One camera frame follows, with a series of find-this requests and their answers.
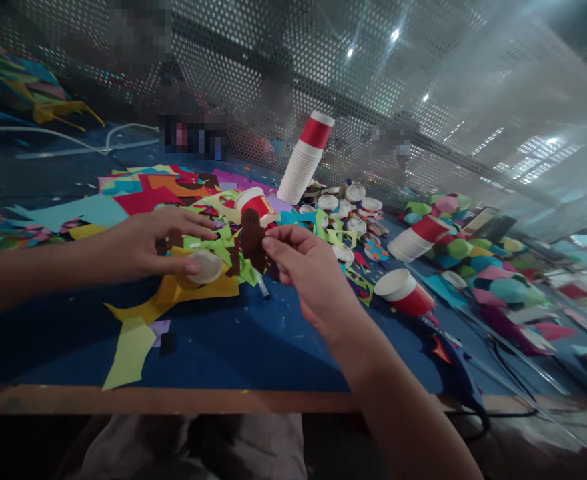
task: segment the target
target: hand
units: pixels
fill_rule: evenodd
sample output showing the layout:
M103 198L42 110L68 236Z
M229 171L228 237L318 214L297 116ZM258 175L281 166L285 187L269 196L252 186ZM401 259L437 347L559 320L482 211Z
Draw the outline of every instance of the hand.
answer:
M178 207L163 207L139 213L109 230L72 242L75 268L84 284L119 283L151 275L195 274L199 265L189 257L163 257L155 244L167 237L192 235L215 240L217 234L203 227L214 228L212 220Z
M341 322L366 316L327 242L297 225L273 228L262 242L282 283L298 291L303 316L325 339Z

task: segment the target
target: white cable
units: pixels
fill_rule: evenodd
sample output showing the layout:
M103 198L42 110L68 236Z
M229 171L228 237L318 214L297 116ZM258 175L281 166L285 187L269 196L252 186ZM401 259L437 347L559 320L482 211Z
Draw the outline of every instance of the white cable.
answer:
M141 123L128 123L126 125L120 125L119 127L116 127L114 129L112 129L108 134L107 134L107 145L105 146L105 150L107 153L109 153L109 145L111 144L111 136L117 132L118 130L122 130L128 127L143 127L143 128L148 128L148 129L152 129L156 132L160 132L160 128L159 127L150 127L149 125L142 125Z
M83 141L80 141L78 139L75 139L73 137L70 137L68 135L65 135L64 133L58 133L58 132L53 131L53 130L32 128L32 127L0 127L0 131L32 131L32 132L40 132L40 133L50 133L52 135L57 135L58 137L62 137L64 139L71 140L71 141L74 141L76 143L79 143L83 147L86 147L86 148L91 149L91 150L93 150L95 152L98 152L100 155L106 155L107 154L106 151L98 150L97 148L92 147L92 146L84 143Z

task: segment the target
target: stack of paper cups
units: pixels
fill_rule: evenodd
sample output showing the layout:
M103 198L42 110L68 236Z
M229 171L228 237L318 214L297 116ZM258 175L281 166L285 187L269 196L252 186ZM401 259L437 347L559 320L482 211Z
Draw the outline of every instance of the stack of paper cups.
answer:
M289 159L278 188L279 199L290 205L296 205L300 201L320 163L333 126L334 119L314 110Z
M390 241L387 250L398 260L409 263L432 248L450 228L451 225L427 215Z

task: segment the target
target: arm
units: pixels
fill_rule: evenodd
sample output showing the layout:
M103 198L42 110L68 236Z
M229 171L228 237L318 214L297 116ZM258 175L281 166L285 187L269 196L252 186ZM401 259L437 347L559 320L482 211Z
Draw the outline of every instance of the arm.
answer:
M458 432L356 299L331 247L292 225L267 235L265 250L327 341L394 477L482 479Z
M80 241L0 252L0 313L56 291L132 281L165 273L197 273L188 257L161 257L155 242L169 235L213 240L213 221L165 207L128 218Z

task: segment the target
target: right hand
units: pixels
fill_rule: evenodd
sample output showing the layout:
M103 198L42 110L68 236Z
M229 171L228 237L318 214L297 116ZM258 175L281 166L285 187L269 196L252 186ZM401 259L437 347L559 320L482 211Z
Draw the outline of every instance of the right hand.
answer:
M293 285L303 316L327 339L340 323L366 314L330 245L298 225L269 230L262 245L277 263L280 280Z

